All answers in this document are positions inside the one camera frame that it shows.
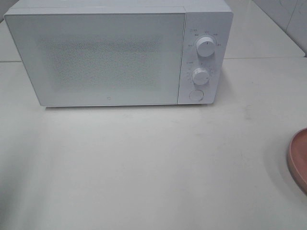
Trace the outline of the white timer knob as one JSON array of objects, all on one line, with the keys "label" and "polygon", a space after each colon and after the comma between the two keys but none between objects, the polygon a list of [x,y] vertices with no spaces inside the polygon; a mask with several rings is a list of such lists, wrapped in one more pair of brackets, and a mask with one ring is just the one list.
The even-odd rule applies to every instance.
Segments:
[{"label": "white timer knob", "polygon": [[197,68],[192,73],[192,80],[196,85],[205,85],[209,79],[210,73],[206,68]]}]

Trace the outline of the upper white power knob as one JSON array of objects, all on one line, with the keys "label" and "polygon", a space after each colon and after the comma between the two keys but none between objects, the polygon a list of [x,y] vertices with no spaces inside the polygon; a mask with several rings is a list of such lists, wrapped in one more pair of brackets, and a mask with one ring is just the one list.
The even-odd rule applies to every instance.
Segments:
[{"label": "upper white power knob", "polygon": [[196,42],[197,53],[200,57],[208,57],[215,52],[216,40],[211,36],[203,36]]}]

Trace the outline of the white microwave door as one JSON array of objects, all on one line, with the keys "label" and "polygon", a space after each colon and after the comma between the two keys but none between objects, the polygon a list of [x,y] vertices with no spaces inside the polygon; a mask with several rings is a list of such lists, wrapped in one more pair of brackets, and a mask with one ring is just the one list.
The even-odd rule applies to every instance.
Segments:
[{"label": "white microwave door", "polygon": [[177,102],[185,15],[7,15],[39,103]]}]

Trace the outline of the pink round plate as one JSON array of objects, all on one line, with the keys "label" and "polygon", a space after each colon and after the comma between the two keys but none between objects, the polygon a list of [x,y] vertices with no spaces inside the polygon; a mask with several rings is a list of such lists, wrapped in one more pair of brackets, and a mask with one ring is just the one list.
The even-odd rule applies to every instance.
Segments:
[{"label": "pink round plate", "polygon": [[303,193],[307,194],[307,129],[292,137],[287,153],[288,170]]}]

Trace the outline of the round white door button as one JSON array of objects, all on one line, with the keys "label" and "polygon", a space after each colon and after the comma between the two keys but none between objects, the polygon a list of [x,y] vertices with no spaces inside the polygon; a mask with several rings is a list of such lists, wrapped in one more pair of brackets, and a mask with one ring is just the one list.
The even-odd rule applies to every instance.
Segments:
[{"label": "round white door button", "polygon": [[192,101],[200,102],[204,98],[204,92],[202,90],[193,90],[189,94],[189,99]]}]

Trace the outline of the white microwave oven body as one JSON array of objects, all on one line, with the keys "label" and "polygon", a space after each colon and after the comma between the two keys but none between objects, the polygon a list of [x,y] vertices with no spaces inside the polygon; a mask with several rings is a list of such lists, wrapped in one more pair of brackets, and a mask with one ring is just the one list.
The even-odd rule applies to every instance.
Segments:
[{"label": "white microwave oven body", "polygon": [[[179,89],[175,104],[213,103],[234,16],[223,0],[20,0],[8,9],[4,14],[4,20],[6,22],[7,15],[162,13],[185,15]],[[196,42],[206,35],[216,40],[215,52],[208,57],[200,57]],[[205,85],[193,83],[192,73],[197,68],[206,68],[210,73],[210,79]],[[204,98],[200,102],[189,99],[189,94],[193,90],[204,92]]]}]

